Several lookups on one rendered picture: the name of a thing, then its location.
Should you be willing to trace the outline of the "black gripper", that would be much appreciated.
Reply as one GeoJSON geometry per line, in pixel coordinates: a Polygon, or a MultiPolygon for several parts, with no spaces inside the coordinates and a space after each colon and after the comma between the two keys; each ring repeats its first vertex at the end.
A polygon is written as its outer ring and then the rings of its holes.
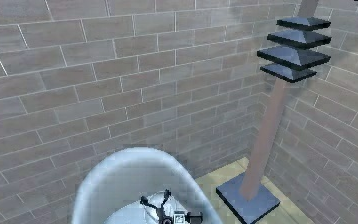
{"type": "Polygon", "coordinates": [[[156,213],[158,215],[158,224],[174,224],[173,218],[170,216],[167,216],[164,211],[166,209],[170,210],[172,208],[170,201],[169,201],[170,197],[171,197],[171,192],[170,192],[170,190],[166,189],[164,191],[163,202],[161,203],[161,208],[158,208],[155,205],[151,204],[145,196],[142,196],[140,198],[140,203],[144,206],[153,208],[156,211],[156,213]]]}

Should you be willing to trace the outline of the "floor lamp with black shades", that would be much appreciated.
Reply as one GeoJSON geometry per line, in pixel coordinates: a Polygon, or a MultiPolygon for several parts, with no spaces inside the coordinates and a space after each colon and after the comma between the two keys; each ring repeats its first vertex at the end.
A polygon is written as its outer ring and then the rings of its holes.
{"type": "Polygon", "coordinates": [[[260,70],[276,78],[270,102],[246,171],[216,188],[241,224],[256,224],[280,205],[261,179],[284,111],[288,85],[315,76],[313,68],[330,61],[328,55],[315,50],[331,42],[329,36],[319,32],[331,23],[314,16],[318,1],[302,0],[296,16],[279,19],[277,24],[283,29],[267,35],[276,45],[257,52],[258,57],[269,62],[260,70]]]}

